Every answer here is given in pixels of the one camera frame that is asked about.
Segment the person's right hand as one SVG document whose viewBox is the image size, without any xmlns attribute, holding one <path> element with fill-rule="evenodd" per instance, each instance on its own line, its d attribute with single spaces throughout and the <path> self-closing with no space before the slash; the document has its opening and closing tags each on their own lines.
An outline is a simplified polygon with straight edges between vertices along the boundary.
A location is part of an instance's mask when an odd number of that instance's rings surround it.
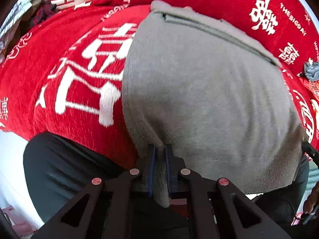
<svg viewBox="0 0 319 239">
<path fill-rule="evenodd" d="M 319 182 L 311 190 L 311 194 L 307 197 L 303 204 L 303 212 L 309 214 L 313 211 L 314 206 L 318 201 Z"/>
</svg>

